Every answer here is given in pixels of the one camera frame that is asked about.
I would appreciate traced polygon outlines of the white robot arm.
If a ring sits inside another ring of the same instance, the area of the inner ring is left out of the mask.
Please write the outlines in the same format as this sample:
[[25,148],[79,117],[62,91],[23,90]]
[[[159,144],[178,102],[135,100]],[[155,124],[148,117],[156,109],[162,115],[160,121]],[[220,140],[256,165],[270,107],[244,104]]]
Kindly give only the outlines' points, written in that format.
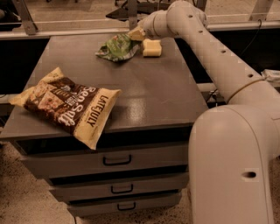
[[274,224],[270,160],[280,155],[280,94],[177,0],[137,24],[149,39],[182,38],[224,98],[192,126],[188,164],[193,224]]

